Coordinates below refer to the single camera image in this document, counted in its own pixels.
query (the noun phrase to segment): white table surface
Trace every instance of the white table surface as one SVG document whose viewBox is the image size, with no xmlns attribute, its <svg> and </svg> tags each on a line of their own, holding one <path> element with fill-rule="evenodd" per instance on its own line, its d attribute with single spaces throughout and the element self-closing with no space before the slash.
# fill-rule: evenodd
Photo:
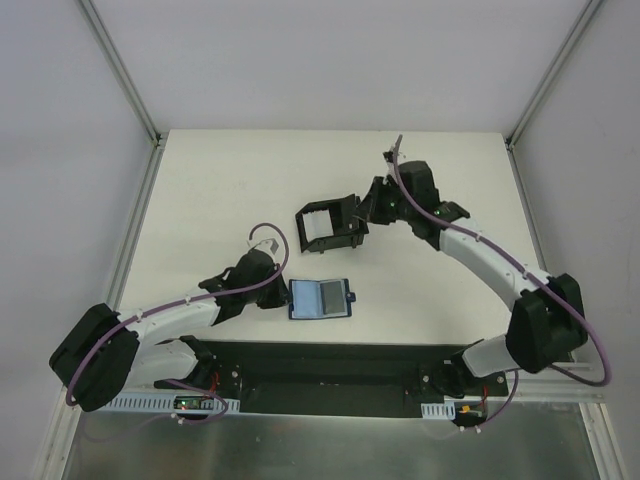
<svg viewBox="0 0 640 480">
<path fill-rule="evenodd" d="M 503 333 L 509 312 L 455 260 L 408 225 L 370 225 L 356 249 L 300 253 L 294 215 L 306 203 L 357 193 L 384 175 L 397 132 L 171 131 L 124 291 L 122 308 L 160 303 L 233 266 L 262 221 L 287 235 L 285 280 L 348 278 L 350 318 L 293 321 L 287 309 L 245 308 L 196 330 L 205 339 L 464 344 Z M 519 258 L 537 264 L 504 142 L 490 133 L 405 132 L 407 160 L 426 160 L 454 200 Z M 261 229 L 258 238 L 273 237 Z"/>
</svg>

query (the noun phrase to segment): metal frame edge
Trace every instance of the metal frame edge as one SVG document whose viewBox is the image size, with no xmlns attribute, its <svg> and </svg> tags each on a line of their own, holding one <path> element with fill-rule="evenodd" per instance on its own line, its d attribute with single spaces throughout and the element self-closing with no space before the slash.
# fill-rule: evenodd
<svg viewBox="0 0 640 480">
<path fill-rule="evenodd" d="M 167 136 L 168 134 L 160 135 L 158 144 L 151 152 L 138 188 L 135 204 L 129 215 L 123 241 L 116 254 L 116 266 L 110 277 L 106 294 L 106 301 L 113 308 L 118 306 L 122 298 L 142 222 L 149 205 L 158 169 L 160 168 Z M 69 457 L 81 413 L 78 407 L 67 406 L 65 394 L 66 390 L 63 388 L 56 403 L 45 440 L 40 448 L 32 478 L 60 480 L 64 474 L 66 461 Z"/>
<path fill-rule="evenodd" d="M 544 72 L 544 75 L 542 75 L 540 82 L 538 82 L 531 99 L 527 102 L 527 105 L 516 122 L 512 133 L 507 137 L 507 145 L 509 149 L 512 149 L 518 143 L 518 140 L 522 137 L 534 114 L 538 111 L 538 108 L 553 90 L 555 81 L 558 79 L 568 60 L 575 52 L 580 40 L 582 40 L 587 29 L 593 23 L 593 20 L 606 1 L 607 0 L 588 0 L 578 14 L 578 17 L 571 26 L 569 33 L 551 60 L 551 63 Z"/>
<path fill-rule="evenodd" d="M 602 403 L 582 403 L 580 412 L 600 477 L 607 480 L 628 480 L 629 474 L 609 419 L 607 406 Z"/>
<path fill-rule="evenodd" d="M 158 129 L 156 128 L 151 115 L 149 115 L 149 112 L 140 97 L 140 93 L 138 93 L 138 89 L 133 83 L 131 75 L 129 74 L 127 67 L 124 65 L 122 57 L 113 43 L 113 39 L 111 38 L 98 9 L 94 5 L 93 0 L 76 0 L 76 5 L 87 21 L 91 33 L 93 33 L 96 42 L 100 46 L 100 49 L 111 68 L 111 72 L 114 77 L 116 77 L 116 80 L 122 89 L 122 93 L 147 132 L 149 140 L 153 145 L 156 145 L 160 138 Z"/>
<path fill-rule="evenodd" d="M 516 188 L 518 189 L 518 194 L 520 196 L 520 203 L 522 203 L 522 209 L 524 210 L 524 217 L 527 221 L 527 226 L 529 227 L 529 234 L 531 235 L 531 241 L 533 242 L 533 249 L 536 253 L 538 265 L 540 268 L 547 271 L 547 262 L 545 261 L 544 254 L 542 252 L 542 244 L 540 242 L 540 229 L 537 227 L 533 208 L 531 208 L 529 195 L 527 194 L 527 189 L 524 185 L 524 181 L 522 180 L 522 175 L 518 169 L 518 163 L 516 162 L 513 149 L 507 147 L 507 155 L 509 156 L 509 163 L 511 164 L 513 178 L 516 182 Z"/>
<path fill-rule="evenodd" d="M 594 369 L 589 363 L 557 363 L 573 373 L 589 377 Z M 602 388 L 577 383 L 560 372 L 545 369 L 532 374 L 520 371 L 520 382 L 515 395 L 517 402 L 538 403 L 601 403 L 605 401 Z"/>
</svg>

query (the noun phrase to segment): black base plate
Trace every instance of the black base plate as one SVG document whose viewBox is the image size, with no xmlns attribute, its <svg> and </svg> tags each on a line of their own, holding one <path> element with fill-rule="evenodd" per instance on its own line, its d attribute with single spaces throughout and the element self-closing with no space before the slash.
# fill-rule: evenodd
<svg viewBox="0 0 640 480">
<path fill-rule="evenodd" d="M 441 403 L 426 376 L 464 345 L 349 345 L 204 341 L 221 366 L 217 392 L 247 413 L 419 418 Z M 504 374 L 466 394 L 505 397 Z"/>
</svg>

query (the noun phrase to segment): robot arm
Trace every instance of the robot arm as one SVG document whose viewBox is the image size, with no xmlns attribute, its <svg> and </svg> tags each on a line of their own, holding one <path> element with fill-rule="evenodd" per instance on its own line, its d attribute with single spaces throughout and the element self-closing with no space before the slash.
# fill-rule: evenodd
<svg viewBox="0 0 640 480">
<path fill-rule="evenodd" d="M 444 395 L 461 398 L 465 387 L 481 383 L 479 379 L 492 373 L 520 368 L 537 373 L 566 359 L 571 351 L 586 343 L 587 333 L 581 325 L 505 258 L 505 255 L 513 258 L 511 255 L 504 251 L 505 255 L 501 255 L 487 245 L 493 242 L 469 212 L 454 202 L 440 199 L 431 169 L 423 161 L 405 162 L 397 170 L 408 194 L 432 219 L 416 210 L 396 178 L 393 160 L 398 155 L 399 141 L 384 154 L 389 173 L 374 178 L 355 215 L 381 225 L 397 220 L 407 222 L 418 238 L 469 268 L 512 313 L 505 334 L 480 340 L 458 352 L 433 372 L 431 385 Z M 583 314 L 580 288 L 573 278 L 566 274 L 555 278 L 532 266 L 524 267 Z"/>
<path fill-rule="evenodd" d="M 233 318 L 250 303 L 262 309 L 286 305 L 289 292 L 282 276 L 261 288 L 248 288 L 277 273 L 278 266 L 271 257 L 276 250 L 275 240 L 260 242 L 235 267 L 162 305 L 121 313 L 105 304 L 94 305 L 56 349 L 49 365 L 70 387 L 90 350 L 107 332 L 124 324 L 100 347 L 72 386 L 73 397 L 83 410 L 90 412 L 106 405 L 123 388 L 168 378 L 209 390 L 214 387 L 215 359 L 197 339 L 183 335 Z M 213 296 L 238 289 L 244 291 Z"/>
</svg>

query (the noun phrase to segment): gray wall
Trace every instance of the gray wall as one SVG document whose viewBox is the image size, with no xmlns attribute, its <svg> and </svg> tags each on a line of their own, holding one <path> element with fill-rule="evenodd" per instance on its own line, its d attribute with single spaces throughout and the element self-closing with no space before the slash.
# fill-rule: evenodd
<svg viewBox="0 0 640 480">
<path fill-rule="evenodd" d="M 579 279 L 608 347 L 607 402 L 631 478 L 640 477 L 639 23 L 637 0 L 605 4 L 516 149 L 544 256 Z"/>
<path fill-rule="evenodd" d="M 585 0 L 96 0 L 161 131 L 508 133 Z"/>
<path fill-rule="evenodd" d="M 0 465 L 28 478 L 60 382 L 48 358 L 103 299 L 142 129 L 74 2 L 0 7 Z"/>
</svg>

